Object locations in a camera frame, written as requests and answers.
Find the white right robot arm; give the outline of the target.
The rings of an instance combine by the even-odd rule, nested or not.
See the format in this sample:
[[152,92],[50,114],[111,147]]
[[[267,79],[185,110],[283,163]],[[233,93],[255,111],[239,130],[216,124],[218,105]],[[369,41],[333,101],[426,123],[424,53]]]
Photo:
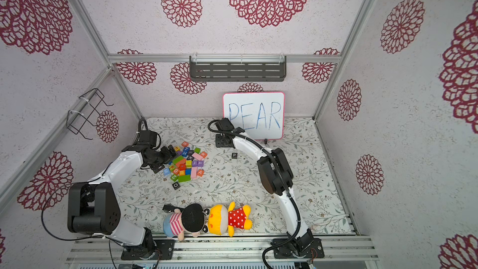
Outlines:
[[286,222],[288,239],[275,244],[274,248],[286,246],[297,254],[305,253],[314,236],[303,222],[293,189],[294,174],[283,150],[263,146],[247,135],[243,128],[235,128],[227,118],[212,120],[207,128],[215,133],[216,147],[235,148],[256,161],[262,186],[277,200]]

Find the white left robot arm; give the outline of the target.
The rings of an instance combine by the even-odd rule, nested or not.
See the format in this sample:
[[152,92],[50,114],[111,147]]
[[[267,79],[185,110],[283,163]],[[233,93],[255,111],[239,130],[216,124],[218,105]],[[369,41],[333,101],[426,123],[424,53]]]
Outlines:
[[122,218],[116,192],[138,169],[158,173],[177,157],[173,146],[159,147],[159,135],[139,132],[138,139],[124,148],[107,168],[89,181],[75,183],[68,192],[67,228],[72,233],[102,235],[128,249],[149,255],[155,243],[149,229]]

